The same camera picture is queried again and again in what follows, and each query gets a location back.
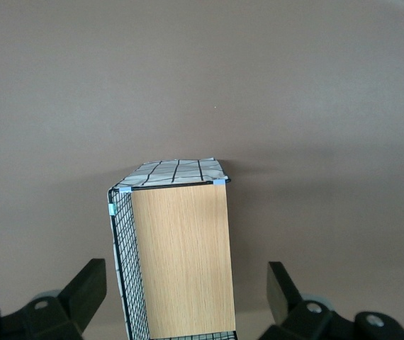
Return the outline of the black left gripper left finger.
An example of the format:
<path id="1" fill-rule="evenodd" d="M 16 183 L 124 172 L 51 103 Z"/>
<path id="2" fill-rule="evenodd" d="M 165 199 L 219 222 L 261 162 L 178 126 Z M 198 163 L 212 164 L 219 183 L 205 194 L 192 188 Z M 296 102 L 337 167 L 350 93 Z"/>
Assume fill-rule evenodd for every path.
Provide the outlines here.
<path id="1" fill-rule="evenodd" d="M 91 259 L 57 294 L 0 313 L 0 339 L 82 339 L 107 292 L 106 260 Z"/>

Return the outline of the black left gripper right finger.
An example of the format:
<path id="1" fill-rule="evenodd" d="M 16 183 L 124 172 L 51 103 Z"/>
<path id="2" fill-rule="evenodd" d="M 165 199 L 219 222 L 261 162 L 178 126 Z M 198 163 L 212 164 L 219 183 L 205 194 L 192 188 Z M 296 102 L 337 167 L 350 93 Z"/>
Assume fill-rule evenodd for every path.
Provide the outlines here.
<path id="1" fill-rule="evenodd" d="M 268 263 L 266 296 L 274 324 L 261 339 L 404 339 L 404 328 L 386 314 L 365 311 L 349 321 L 325 303 L 303 298 L 279 261 Z"/>

